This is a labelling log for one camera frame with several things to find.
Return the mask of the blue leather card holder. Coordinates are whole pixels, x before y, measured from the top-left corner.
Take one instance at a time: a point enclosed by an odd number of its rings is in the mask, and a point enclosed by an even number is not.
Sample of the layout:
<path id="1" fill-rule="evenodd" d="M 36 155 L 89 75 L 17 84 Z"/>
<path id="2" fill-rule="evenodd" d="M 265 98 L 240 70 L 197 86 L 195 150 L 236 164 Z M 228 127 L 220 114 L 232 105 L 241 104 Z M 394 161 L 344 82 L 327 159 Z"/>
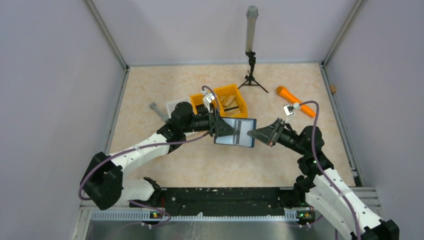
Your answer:
<path id="1" fill-rule="evenodd" d="M 225 122 L 225 127 L 229 126 L 230 130 L 235 132 L 235 134 L 215 136 L 214 144 L 246 148 L 253 148 L 255 146 L 255 139 L 248 135 L 248 132 L 256 129 L 256 119 L 223 117 L 222 120 Z"/>

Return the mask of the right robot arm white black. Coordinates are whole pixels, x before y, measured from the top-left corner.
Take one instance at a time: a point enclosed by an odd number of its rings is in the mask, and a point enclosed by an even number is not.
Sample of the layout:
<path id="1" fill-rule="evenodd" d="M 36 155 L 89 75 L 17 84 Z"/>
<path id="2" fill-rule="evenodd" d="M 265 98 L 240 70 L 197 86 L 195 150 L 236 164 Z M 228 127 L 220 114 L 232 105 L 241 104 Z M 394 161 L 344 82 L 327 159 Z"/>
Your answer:
<path id="1" fill-rule="evenodd" d="M 297 161 L 302 175 L 293 186 L 293 196 L 284 202 L 316 209 L 346 240 L 398 240 L 400 229 L 393 220 L 374 213 L 344 182 L 322 151 L 324 140 L 315 125 L 296 133 L 278 118 L 272 124 L 253 129 L 250 137 L 273 147 L 280 144 L 301 154 Z"/>

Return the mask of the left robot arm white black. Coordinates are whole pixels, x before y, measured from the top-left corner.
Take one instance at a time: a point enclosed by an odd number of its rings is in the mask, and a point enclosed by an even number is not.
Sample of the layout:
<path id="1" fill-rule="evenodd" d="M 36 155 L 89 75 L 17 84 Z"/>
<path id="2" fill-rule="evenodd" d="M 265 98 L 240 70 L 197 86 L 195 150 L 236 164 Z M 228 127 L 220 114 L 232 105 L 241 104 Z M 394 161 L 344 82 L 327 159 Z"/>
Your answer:
<path id="1" fill-rule="evenodd" d="M 121 152 L 107 155 L 99 152 L 92 157 L 80 182 L 78 197 L 91 200 L 100 210 L 107 210 L 119 202 L 143 201 L 154 207 L 160 202 L 160 193 L 149 180 L 130 186 L 125 177 L 143 164 L 168 155 L 181 145 L 189 143 L 186 134 L 203 132 L 213 137 L 234 136 L 239 133 L 220 116 L 217 109 L 195 114 L 188 102 L 179 102 L 165 124 L 146 140 Z"/>

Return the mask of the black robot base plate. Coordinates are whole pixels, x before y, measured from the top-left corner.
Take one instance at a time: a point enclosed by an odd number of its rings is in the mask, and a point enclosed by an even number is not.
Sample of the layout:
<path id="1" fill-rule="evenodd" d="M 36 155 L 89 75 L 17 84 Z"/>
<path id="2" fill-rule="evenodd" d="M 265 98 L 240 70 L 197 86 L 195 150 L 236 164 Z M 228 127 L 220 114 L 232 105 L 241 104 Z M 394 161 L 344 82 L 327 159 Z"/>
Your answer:
<path id="1" fill-rule="evenodd" d="M 143 204 L 164 208 L 173 217 L 262 217 L 283 216 L 289 209 L 307 207 L 291 187 L 169 187 L 156 190 Z"/>

